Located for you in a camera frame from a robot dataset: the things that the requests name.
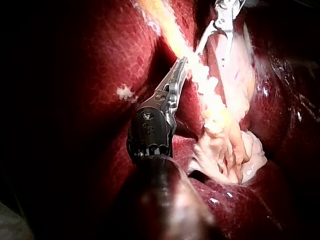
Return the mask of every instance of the white fibrous tissue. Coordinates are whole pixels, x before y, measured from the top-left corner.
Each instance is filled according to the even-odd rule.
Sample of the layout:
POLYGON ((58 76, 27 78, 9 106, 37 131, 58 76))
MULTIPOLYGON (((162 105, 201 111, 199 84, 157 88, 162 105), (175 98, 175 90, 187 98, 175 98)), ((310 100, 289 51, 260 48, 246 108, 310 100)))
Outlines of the white fibrous tissue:
POLYGON ((130 87, 127 87, 125 84, 122 84, 121 87, 116 89, 116 94, 119 96, 120 100, 125 100, 132 104, 136 103, 138 100, 138 96, 134 96, 135 93, 131 92, 130 87))
MULTIPOLYGON (((233 49, 242 54, 237 47, 233 49)), ((220 66, 220 75, 224 78, 223 89, 229 93, 225 97, 234 98, 226 100, 228 107, 221 96, 215 93, 218 79, 209 77, 209 67, 201 64, 200 60, 191 65, 192 81, 198 84, 199 99, 204 105, 204 133, 194 146, 189 172, 198 170, 215 181, 241 184, 251 179, 256 171, 266 164, 267 159, 260 140, 250 131, 241 131, 239 126, 244 111, 249 109, 247 87, 244 86, 248 84, 248 79, 243 78, 252 80, 249 68, 244 68, 244 64, 230 62, 223 68, 220 66)))

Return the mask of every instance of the white speck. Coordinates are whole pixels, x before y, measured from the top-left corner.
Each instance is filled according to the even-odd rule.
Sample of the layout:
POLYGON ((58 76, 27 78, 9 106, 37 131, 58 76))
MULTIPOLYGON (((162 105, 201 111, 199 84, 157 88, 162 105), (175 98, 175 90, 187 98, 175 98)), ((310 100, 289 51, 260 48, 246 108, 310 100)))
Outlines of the white speck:
POLYGON ((214 199, 214 198, 210 198, 210 202, 212 202, 213 204, 218 204, 219 201, 217 199, 214 199))
POLYGON ((152 30, 158 35, 161 36, 161 28, 158 24, 156 24, 154 21, 147 21, 146 23, 149 27, 152 28, 152 30))
POLYGON ((254 164, 251 164, 251 167, 250 167, 250 169, 249 170, 247 170, 246 171, 246 174, 249 176, 251 173, 252 173, 252 171, 254 170, 254 164))
POLYGON ((298 115, 298 119, 299 119, 299 121, 300 121, 300 123, 301 123, 301 120, 302 120, 301 113, 298 111, 298 112, 297 112, 297 115, 298 115))
POLYGON ((118 94, 120 100, 125 100, 132 104, 138 100, 138 96, 134 96, 135 93, 131 92, 130 87, 125 84, 116 89, 116 94, 118 94))

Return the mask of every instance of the metal jaw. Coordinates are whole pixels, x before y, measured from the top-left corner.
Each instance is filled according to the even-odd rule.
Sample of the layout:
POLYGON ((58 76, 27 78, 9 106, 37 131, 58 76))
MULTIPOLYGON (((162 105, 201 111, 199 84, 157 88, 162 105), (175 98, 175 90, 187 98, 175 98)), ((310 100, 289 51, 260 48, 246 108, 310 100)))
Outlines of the metal jaw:
POLYGON ((175 114, 178 110, 188 70, 187 57, 184 56, 181 59, 177 59, 168 74, 155 88, 154 94, 139 106, 139 109, 153 107, 160 110, 171 126, 172 135, 175 134, 177 129, 175 114))
POLYGON ((222 65, 226 62, 231 54, 232 42, 234 38, 234 19, 238 16, 246 0, 217 0, 214 6, 217 12, 217 20, 212 20, 205 29, 199 45, 195 51, 196 54, 202 54, 208 38, 215 33, 223 34, 227 38, 222 65))

